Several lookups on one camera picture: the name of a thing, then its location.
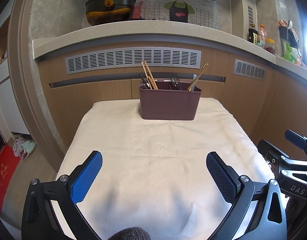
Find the tile floor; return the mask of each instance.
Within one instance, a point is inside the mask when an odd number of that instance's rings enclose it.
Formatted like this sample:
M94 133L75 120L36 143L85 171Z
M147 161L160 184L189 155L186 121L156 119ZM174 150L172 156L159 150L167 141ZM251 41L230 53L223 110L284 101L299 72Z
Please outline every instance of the tile floor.
M52 181L56 175L38 147L25 161L20 160L3 201L1 218L13 227L21 229L23 206L30 181L34 178L42 182Z

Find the wall vent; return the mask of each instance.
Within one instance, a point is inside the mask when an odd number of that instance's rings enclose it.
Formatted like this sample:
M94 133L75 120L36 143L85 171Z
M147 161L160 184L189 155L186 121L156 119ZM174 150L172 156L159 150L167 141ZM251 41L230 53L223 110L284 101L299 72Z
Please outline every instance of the wall vent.
M233 74L264 81L265 69L236 59Z
M253 22L253 10L250 5L248 5L248 18L249 18L249 28L252 28L254 22Z
M67 74L95 69L149 66L200 68L201 51L165 47L134 47L93 51L65 58Z

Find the grid pattern on wall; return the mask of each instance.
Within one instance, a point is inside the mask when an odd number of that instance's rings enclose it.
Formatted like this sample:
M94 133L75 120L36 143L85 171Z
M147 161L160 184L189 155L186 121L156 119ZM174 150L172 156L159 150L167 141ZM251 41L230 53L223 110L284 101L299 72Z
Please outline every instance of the grid pattern on wall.
M166 21L169 19L169 12L165 12L167 13L166 15L164 13L164 8L163 8L163 6L165 5L164 3L151 2L147 3L147 5L149 7L149 10L151 11L152 18L160 21ZM196 12L196 14L194 17L194 21L191 22L192 24L201 25L204 27L209 27L219 30L220 16L218 14L198 8L193 8L193 9ZM149 14L146 8L142 12L141 17L145 19L149 18Z

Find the dark knitted fabric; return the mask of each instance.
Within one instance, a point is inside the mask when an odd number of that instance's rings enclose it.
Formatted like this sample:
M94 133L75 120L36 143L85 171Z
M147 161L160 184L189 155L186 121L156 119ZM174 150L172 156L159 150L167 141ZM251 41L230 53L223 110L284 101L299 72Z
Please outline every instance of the dark knitted fabric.
M123 229L108 240L150 240L150 236L142 228L135 227Z

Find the cartoon boy's black apron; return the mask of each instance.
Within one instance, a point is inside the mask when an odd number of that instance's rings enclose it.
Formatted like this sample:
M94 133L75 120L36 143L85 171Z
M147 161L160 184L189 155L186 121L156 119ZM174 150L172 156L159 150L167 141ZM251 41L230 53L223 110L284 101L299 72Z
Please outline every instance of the cartoon boy's black apron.
M186 8L178 8L175 6L175 2L172 4L169 10L169 19L173 22L182 22L182 23L188 23L188 6L186 5Z

